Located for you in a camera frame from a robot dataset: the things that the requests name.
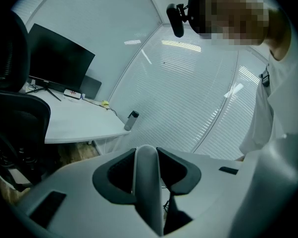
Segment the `floor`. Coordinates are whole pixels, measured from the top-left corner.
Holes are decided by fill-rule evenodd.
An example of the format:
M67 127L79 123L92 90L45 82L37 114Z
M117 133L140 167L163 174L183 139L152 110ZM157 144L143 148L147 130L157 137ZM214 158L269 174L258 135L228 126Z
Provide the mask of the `floor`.
M86 160L92 157L99 156L94 145L88 145L87 142L59 144L58 153L60 155L61 166L68 165L73 162ZM25 195L30 188L25 189L23 192L11 189L0 179L0 192L4 200L10 204L15 205L20 198Z

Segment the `monitor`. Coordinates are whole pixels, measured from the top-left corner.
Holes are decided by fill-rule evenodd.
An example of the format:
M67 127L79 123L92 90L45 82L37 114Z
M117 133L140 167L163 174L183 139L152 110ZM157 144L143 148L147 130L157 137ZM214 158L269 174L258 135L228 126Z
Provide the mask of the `monitor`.
M34 24L28 36L30 77L79 89L94 54L53 31Z

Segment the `black office chair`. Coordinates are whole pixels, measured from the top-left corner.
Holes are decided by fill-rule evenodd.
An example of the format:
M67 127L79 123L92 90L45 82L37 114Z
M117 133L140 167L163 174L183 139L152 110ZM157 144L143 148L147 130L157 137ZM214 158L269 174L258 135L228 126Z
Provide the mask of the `black office chair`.
M0 177L22 191L58 166L58 154L45 150L50 107L35 96L17 93L29 76L27 30L12 11L0 42Z

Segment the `small silver bottle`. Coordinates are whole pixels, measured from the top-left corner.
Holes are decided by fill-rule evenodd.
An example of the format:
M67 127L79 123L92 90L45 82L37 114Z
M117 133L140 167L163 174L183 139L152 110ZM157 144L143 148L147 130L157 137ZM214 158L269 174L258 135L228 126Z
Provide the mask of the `small silver bottle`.
M128 116L128 120L124 126L124 129L127 131L130 131L134 123L136 122L138 116L139 116L139 113L137 111L132 111Z

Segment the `black cable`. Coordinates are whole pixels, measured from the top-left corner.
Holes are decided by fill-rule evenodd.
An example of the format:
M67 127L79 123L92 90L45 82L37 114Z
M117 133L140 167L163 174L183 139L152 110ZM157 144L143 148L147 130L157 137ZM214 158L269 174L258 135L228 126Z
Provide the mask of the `black cable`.
M112 108L106 108L106 107L103 107L102 105L99 105L99 104L90 102L90 101L88 101L88 100L86 100L86 99L83 99L83 100L84 100L84 101L87 101L87 102L89 102L89 103L91 103L91 104L93 104L93 105L96 105L96 106L99 106L99 107L101 107L101 108L104 108L104 109L106 109L106 110L112 110L112 111L115 113L115 115L117 116L116 111L115 111L114 109L112 109Z
M169 200L163 205L163 209L165 210L166 213L168 213L168 210L169 210Z
M28 85L28 88L29 88L29 89L32 89L32 90L37 90L37 89L39 89L38 86L36 86L36 85L30 84L30 83L28 83L28 84L29 84L29 85Z

